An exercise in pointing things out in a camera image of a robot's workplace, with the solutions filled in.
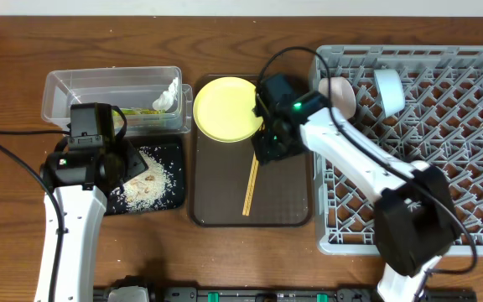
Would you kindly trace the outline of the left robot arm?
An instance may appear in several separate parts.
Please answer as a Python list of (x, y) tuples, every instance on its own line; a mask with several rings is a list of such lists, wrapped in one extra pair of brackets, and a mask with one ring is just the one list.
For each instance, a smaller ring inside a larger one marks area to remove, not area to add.
[(110, 193), (148, 169), (114, 127), (123, 114), (106, 103), (70, 108), (70, 132), (40, 167), (45, 236), (37, 301), (90, 301), (101, 221)]

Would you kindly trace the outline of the green orange snack wrapper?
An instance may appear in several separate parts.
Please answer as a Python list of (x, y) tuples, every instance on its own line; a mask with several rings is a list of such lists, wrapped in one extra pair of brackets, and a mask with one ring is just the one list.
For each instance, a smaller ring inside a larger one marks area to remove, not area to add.
[(142, 125), (155, 125), (162, 123), (169, 114), (165, 110), (156, 111), (146, 108), (122, 108), (122, 113), (127, 119), (129, 127), (137, 127)]

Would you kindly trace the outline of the yellow plate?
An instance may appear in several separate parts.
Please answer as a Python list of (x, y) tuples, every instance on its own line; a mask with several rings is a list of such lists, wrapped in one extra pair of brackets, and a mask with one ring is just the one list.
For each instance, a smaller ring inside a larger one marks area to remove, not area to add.
[(235, 143), (250, 138), (263, 120), (253, 111), (256, 87), (240, 77), (210, 81), (197, 93), (193, 114), (198, 129), (208, 138)]

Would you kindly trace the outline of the light blue bowl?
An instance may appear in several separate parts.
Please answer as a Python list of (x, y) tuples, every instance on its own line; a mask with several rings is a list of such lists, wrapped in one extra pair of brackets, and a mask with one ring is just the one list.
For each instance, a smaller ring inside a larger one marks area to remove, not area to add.
[(396, 70), (375, 70), (374, 81), (378, 91), (379, 104), (385, 117), (400, 112), (405, 107), (405, 96), (399, 74)]

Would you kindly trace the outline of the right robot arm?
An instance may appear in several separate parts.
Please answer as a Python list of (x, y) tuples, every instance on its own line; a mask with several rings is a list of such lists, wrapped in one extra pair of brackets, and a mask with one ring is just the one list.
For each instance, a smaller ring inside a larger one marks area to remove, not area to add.
[(301, 91), (288, 76), (259, 81), (254, 112), (264, 129), (253, 147), (266, 164), (312, 151), (333, 164), (372, 204), (375, 244), (386, 263), (377, 294), (418, 301), (429, 275), (463, 232), (444, 173), (423, 161), (403, 162), (350, 123), (353, 88), (343, 77)]

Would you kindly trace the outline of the white tissue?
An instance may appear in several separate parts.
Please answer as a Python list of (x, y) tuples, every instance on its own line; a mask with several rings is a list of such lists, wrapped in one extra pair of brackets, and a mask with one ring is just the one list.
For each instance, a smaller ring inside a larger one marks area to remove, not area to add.
[(153, 102), (153, 110), (167, 112), (178, 99), (179, 78), (175, 77), (169, 87)]

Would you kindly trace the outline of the pink white bowl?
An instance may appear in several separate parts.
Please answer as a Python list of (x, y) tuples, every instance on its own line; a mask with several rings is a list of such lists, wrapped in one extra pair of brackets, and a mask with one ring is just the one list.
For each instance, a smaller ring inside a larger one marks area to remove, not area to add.
[(354, 117), (356, 113), (356, 96), (352, 85), (344, 77), (331, 77), (321, 79), (318, 92), (330, 99), (345, 119)]

